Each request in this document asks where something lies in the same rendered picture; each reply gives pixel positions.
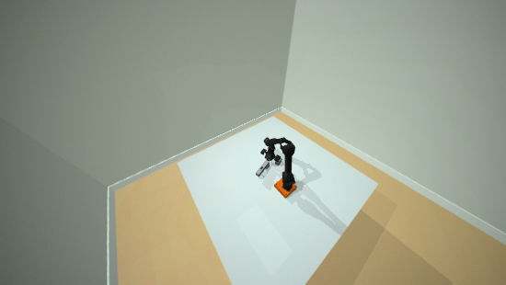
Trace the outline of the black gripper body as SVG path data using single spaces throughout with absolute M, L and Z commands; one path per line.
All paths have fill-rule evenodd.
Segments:
M 267 152 L 266 152 L 266 151 L 267 151 L 266 149 L 262 149 L 262 151 L 261 151 L 260 153 L 261 153 L 261 154 L 267 154 L 267 153 L 269 153 L 269 154 L 273 154 L 273 157 L 272 157 L 272 158 L 274 158 L 274 160 L 275 160 L 276 162 L 279 162 L 279 160 L 281 159 L 281 157 L 280 157 L 279 155 L 274 154 L 274 151 L 275 151 L 275 150 L 274 150 L 273 152 L 269 152 L 269 151 L 267 151 Z M 275 156 L 275 155 L 276 155 L 276 156 Z

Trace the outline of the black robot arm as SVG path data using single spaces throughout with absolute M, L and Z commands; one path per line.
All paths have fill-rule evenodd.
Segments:
M 268 151 L 273 152 L 276 148 L 274 144 L 279 143 L 280 148 L 285 155 L 285 171 L 282 172 L 282 188 L 284 188 L 286 191 L 290 191 L 293 187 L 293 184 L 295 184 L 294 176 L 292 173 L 292 158 L 293 154 L 295 152 L 295 146 L 294 144 L 287 140 L 285 137 L 282 137 L 280 139 L 269 139 L 268 137 L 263 141 L 266 146 L 268 146 Z M 286 145 L 282 146 L 282 143 L 287 143 Z M 273 158 L 273 154 L 267 153 L 265 155 L 265 159 L 268 161 L 271 161 Z

